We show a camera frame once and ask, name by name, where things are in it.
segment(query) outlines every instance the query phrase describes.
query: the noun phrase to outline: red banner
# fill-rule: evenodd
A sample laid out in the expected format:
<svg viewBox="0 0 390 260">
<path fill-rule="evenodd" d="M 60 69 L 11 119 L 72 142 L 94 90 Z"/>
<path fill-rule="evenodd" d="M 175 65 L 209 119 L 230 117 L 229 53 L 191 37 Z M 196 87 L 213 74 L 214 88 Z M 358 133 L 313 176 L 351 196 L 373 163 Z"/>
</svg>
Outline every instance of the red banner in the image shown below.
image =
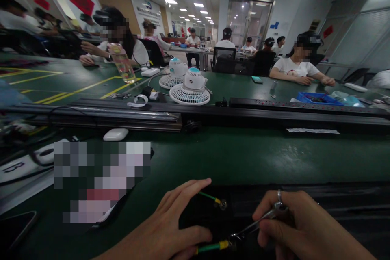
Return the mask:
<svg viewBox="0 0 390 260">
<path fill-rule="evenodd" d="M 83 13 L 92 15 L 93 7 L 95 4 L 92 0 L 70 0 L 77 8 L 79 8 Z"/>
<path fill-rule="evenodd" d="M 49 10 L 50 8 L 50 4 L 46 0 L 34 0 L 34 2 L 46 10 Z"/>
<path fill-rule="evenodd" d="M 324 30 L 324 39 L 326 39 L 328 36 L 330 36 L 333 33 L 333 26 L 328 27 L 326 30 Z"/>
</svg>

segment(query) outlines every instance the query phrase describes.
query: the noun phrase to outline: tape roll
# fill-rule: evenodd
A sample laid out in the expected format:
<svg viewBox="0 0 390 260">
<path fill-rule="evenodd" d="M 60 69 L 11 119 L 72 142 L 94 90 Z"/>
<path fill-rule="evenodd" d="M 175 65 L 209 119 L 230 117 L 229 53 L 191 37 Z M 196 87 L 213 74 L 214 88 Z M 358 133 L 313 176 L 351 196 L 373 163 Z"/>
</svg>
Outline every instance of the tape roll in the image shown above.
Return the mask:
<svg viewBox="0 0 390 260">
<path fill-rule="evenodd" d="M 141 98 L 144 100 L 144 102 L 142 104 L 138 104 L 138 98 Z M 145 95 L 137 95 L 135 98 L 134 98 L 134 102 L 128 102 L 127 105 L 128 106 L 131 106 L 131 107 L 137 107 L 137 108 L 141 108 L 143 107 L 144 105 L 147 104 L 147 102 L 149 101 L 149 99 L 147 98 L 147 96 Z"/>
</svg>

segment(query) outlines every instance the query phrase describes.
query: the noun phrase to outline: portable fan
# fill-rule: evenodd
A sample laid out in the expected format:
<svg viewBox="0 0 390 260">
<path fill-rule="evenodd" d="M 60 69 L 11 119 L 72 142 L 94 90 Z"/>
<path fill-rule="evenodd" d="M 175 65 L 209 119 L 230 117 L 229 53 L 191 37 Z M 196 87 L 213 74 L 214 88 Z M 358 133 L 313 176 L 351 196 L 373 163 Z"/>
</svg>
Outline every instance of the portable fan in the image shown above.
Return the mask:
<svg viewBox="0 0 390 260">
<path fill-rule="evenodd" d="M 169 96 L 179 104 L 203 105 L 210 101 L 210 93 L 206 89 L 207 78 L 197 68 L 188 69 L 184 83 L 177 84 L 169 91 Z"/>
<path fill-rule="evenodd" d="M 169 70 L 171 73 L 160 78 L 158 82 L 161 87 L 168 89 L 184 82 L 184 76 L 186 75 L 188 66 L 180 61 L 179 58 L 173 58 L 169 61 Z"/>
</svg>

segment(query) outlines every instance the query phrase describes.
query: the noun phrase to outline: blue plastic box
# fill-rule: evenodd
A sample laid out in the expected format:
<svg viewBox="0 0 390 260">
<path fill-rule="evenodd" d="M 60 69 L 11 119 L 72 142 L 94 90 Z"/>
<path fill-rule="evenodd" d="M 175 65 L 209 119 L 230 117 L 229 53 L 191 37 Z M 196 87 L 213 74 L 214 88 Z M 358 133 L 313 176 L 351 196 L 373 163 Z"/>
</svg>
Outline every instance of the blue plastic box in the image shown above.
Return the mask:
<svg viewBox="0 0 390 260">
<path fill-rule="evenodd" d="M 317 102 L 312 102 L 308 96 L 316 97 L 316 98 L 323 98 L 326 103 L 317 103 Z M 297 96 L 297 100 L 300 100 L 301 102 L 308 103 L 308 104 L 320 104 L 320 105 L 326 105 L 326 106 L 343 106 L 342 103 L 336 101 L 334 98 L 323 94 L 323 93 L 307 93 L 300 91 Z"/>
</svg>

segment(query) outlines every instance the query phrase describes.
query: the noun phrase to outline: green workbench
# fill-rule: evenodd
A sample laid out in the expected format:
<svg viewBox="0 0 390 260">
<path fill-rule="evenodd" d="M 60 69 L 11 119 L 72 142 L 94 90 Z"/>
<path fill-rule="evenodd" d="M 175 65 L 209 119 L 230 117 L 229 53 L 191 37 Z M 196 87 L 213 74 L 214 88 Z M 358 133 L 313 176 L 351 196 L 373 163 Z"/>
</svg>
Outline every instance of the green workbench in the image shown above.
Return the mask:
<svg viewBox="0 0 390 260">
<path fill-rule="evenodd" d="M 38 68 L 65 73 L 13 85 L 20 91 L 33 89 L 25 94 L 34 102 L 45 98 L 45 91 L 50 91 L 51 95 L 56 92 L 73 93 L 112 76 L 119 76 L 111 65 L 86 69 L 77 61 L 67 60 L 54 60 L 49 65 L 34 67 Z M 23 75 L 6 78 L 15 82 L 17 76 L 21 79 Z M 264 84 L 255 84 L 249 76 L 209 72 L 203 75 L 208 79 L 207 87 L 213 92 L 210 104 L 223 97 L 227 100 L 230 97 L 272 99 L 271 79 L 263 78 Z M 135 84 L 117 92 L 133 89 L 130 92 L 136 94 L 144 85 L 147 82 L 140 87 L 136 88 Z M 80 97 L 100 98 L 123 86 L 122 79 L 114 78 L 51 104 L 65 104 Z M 151 80 L 151 86 L 160 90 L 158 77 Z M 278 101 L 289 101 L 297 96 L 298 91 L 315 92 L 317 86 L 312 84 L 305 87 L 279 81 L 272 95 Z M 379 93 L 371 91 L 360 94 L 342 85 L 326 87 L 325 90 L 329 93 L 340 90 L 368 99 L 381 97 Z M 101 132 L 97 130 L 68 131 L 79 138 L 96 133 L 95 138 L 88 140 L 91 143 L 102 140 Z M 38 222 L 20 245 L 20 258 L 88 259 L 96 256 L 149 217 L 165 192 L 190 179 L 211 177 L 216 185 L 243 185 L 373 182 L 388 181 L 390 178 L 389 136 L 292 136 L 279 130 L 203 127 L 194 134 L 131 131 L 124 141 L 150 141 L 154 157 L 151 175 L 133 188 L 117 220 L 99 231 L 82 236 L 66 236 L 59 223 L 59 191 L 54 187 L 47 188 L 2 216 L 30 210 L 39 213 Z"/>
</svg>

